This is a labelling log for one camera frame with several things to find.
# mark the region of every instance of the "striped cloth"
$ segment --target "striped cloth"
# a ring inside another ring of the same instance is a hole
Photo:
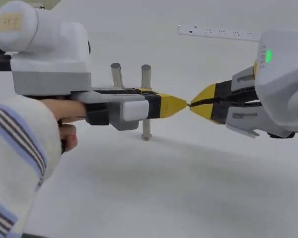
[[[52,113],[15,96],[0,104],[0,238],[19,238],[38,189],[60,159]]]

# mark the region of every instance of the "white robot housing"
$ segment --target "white robot housing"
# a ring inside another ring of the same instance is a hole
[[[69,95],[91,90],[87,31],[80,23],[60,22],[50,10],[14,0],[0,9],[0,48],[10,61],[20,95]]]

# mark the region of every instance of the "power strip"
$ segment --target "power strip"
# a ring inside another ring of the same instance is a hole
[[[253,42],[258,42],[261,37],[261,34],[255,33],[253,31],[236,31],[224,28],[200,27],[190,25],[179,25],[178,34]]]

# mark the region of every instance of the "white cylindrical component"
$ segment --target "white cylindrical component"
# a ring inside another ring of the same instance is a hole
[[[0,49],[6,52],[46,52],[56,47],[60,24],[48,10],[14,0],[0,9]]]
[[[58,44],[60,38],[61,22],[50,10],[35,8],[39,19],[37,32],[26,49],[27,52],[50,52]]]
[[[124,102],[122,105],[122,118],[124,121],[143,120],[148,117],[149,102]]]

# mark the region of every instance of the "gripper jaw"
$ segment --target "gripper jaw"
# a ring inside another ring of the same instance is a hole
[[[232,80],[208,86],[191,101],[190,110],[252,138],[259,136],[255,130],[267,132],[273,138],[292,138],[292,131],[283,129],[268,116],[258,100],[254,83],[251,66],[235,74]]]

